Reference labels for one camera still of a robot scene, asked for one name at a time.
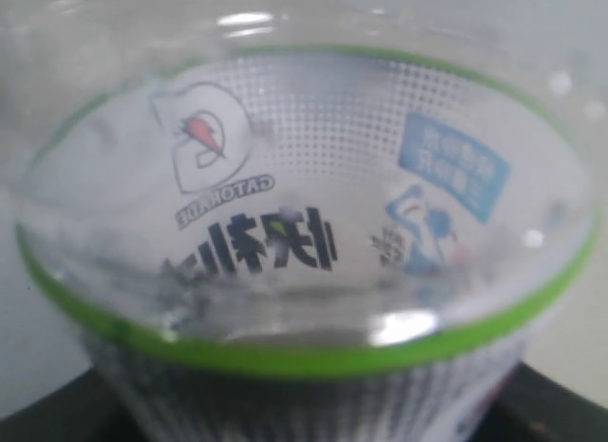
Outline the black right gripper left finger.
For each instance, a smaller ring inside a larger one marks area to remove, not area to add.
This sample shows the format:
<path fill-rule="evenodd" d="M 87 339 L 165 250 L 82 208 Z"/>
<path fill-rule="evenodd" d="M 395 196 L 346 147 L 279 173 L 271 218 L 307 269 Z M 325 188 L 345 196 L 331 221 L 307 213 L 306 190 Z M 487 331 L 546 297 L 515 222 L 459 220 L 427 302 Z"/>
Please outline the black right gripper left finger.
<path fill-rule="evenodd" d="M 143 435 L 102 378 L 88 371 L 1 420 L 3 441 L 141 441 Z"/>

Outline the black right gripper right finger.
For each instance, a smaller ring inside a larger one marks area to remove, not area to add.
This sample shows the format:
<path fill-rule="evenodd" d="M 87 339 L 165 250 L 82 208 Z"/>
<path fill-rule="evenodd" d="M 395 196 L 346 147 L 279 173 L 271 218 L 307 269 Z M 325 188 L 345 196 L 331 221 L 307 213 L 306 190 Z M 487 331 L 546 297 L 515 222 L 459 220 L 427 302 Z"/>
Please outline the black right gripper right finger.
<path fill-rule="evenodd" d="M 522 365 L 486 417 L 486 439 L 607 442 L 607 410 Z"/>

